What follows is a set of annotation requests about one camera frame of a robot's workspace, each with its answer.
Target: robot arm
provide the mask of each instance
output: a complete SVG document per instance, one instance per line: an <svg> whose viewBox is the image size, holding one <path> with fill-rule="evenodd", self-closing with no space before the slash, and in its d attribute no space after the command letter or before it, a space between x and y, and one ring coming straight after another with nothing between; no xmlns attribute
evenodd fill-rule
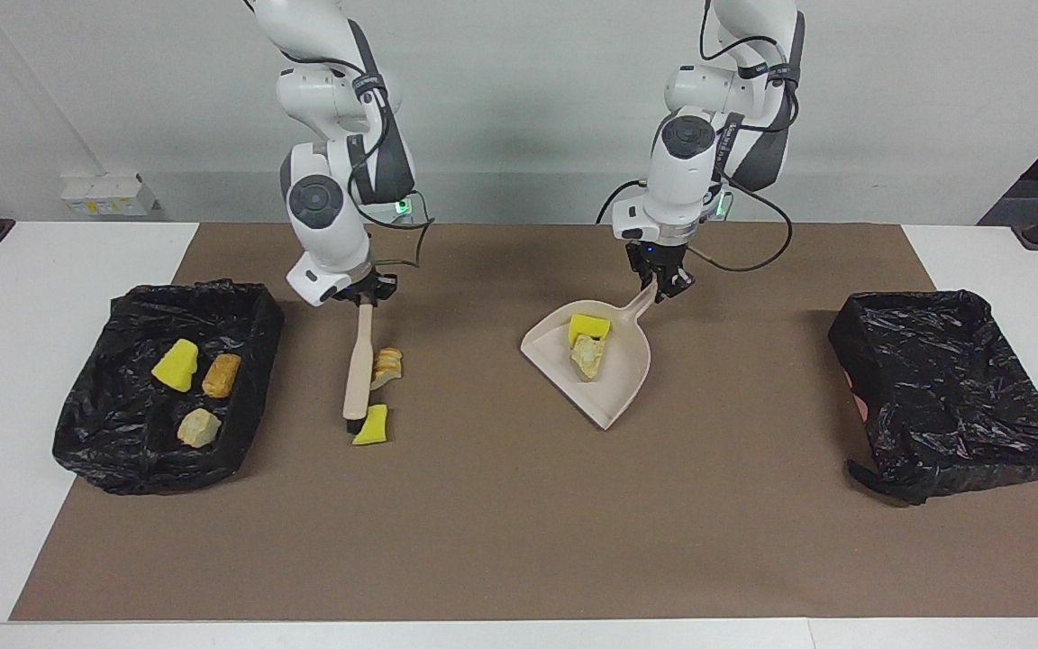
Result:
<svg viewBox="0 0 1038 649"><path fill-rule="evenodd" d="M655 133L647 192L612 207L614 236L629 242L643 287L658 285L656 301L694 283L684 254L723 181L746 192L775 182L798 114L803 18L795 0L705 1L705 23L713 5L725 49L704 59L730 54L734 70L683 65L672 75L672 113Z"/></svg>
<svg viewBox="0 0 1038 649"><path fill-rule="evenodd" d="M358 206L403 200L414 161L394 119L394 83L366 36L332 0L254 0L263 33L296 63L279 75L283 110L322 137L280 168L283 202L305 253L288 282L309 304L376 303L394 276L375 269Z"/></svg>

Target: yellow sponge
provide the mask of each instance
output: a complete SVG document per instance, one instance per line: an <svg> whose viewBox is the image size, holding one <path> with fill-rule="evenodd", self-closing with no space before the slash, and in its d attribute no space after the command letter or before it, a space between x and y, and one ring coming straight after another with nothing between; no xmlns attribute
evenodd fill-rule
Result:
<svg viewBox="0 0 1038 649"><path fill-rule="evenodd" d="M596 341L605 340L610 329L611 321L608 319L584 316L582 313L573 314L571 325L568 327L568 346L574 346L580 333Z"/></svg>
<svg viewBox="0 0 1038 649"><path fill-rule="evenodd" d="M361 431L351 440L351 447L366 447L386 440L386 403L376 403L367 407L366 421Z"/></svg>
<svg viewBox="0 0 1038 649"><path fill-rule="evenodd" d="M152 375L166 386L185 393L190 389L190 379L198 371L198 345L186 339L179 339L158 361Z"/></svg>

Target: black plastic bag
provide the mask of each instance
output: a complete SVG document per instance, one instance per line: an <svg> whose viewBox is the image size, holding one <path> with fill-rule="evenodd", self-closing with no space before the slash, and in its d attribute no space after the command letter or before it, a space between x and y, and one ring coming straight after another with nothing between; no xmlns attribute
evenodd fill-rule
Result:
<svg viewBox="0 0 1038 649"><path fill-rule="evenodd" d="M983 298L857 293L828 339L868 407L854 480L910 505L1038 481L1038 391Z"/></svg>
<svg viewBox="0 0 1038 649"><path fill-rule="evenodd" d="M231 476L254 439L283 313L262 283L136 287L111 300L111 319L76 379L54 433L54 459L110 493L172 493ZM179 339L198 345L191 389L152 369ZM219 353L243 357L227 399L202 394ZM182 418L206 407L222 421L204 448L175 438Z"/></svg>

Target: brown paper surface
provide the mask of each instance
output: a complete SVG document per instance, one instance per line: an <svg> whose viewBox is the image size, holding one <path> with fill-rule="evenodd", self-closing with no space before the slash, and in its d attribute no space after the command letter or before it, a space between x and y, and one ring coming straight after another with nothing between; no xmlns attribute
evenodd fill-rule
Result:
<svg viewBox="0 0 1038 649"><path fill-rule="evenodd" d="M769 224L700 246L748 263ZM412 238L377 234L381 255ZM176 282L265 282L288 324L242 471L170 496L77 481L15 620L1038 616L1038 484L891 506L825 332L849 293L930 291L895 226L796 227L786 258L641 320L652 370L610 431L518 351L568 301L626 303L609 231L440 225L375 313L405 378L391 442L340 418L355 308L299 303L285 225L199 227Z"/></svg>

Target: white dustpan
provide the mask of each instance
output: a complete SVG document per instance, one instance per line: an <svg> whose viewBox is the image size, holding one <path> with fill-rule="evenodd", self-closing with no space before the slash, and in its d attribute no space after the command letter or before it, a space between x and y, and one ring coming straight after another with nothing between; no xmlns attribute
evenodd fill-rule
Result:
<svg viewBox="0 0 1038 649"><path fill-rule="evenodd" d="M638 328L638 317L654 301L655 283L639 292L623 308L595 300L574 301L527 331L519 350L605 431L631 405L647 379L652 349L644 330ZM611 321L603 361L594 381L584 381L571 362L568 327L571 317L577 313Z"/></svg>

